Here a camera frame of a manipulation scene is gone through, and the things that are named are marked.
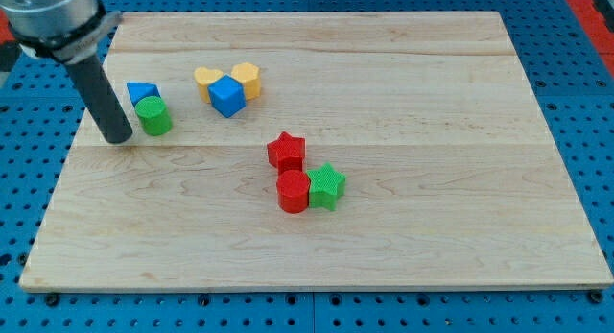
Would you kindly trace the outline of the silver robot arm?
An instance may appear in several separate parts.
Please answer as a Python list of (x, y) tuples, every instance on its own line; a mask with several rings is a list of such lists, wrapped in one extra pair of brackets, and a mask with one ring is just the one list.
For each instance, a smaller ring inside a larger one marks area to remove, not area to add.
[(94, 56), (122, 19), (101, 0), (1, 0), (1, 10), (28, 56), (69, 65)]

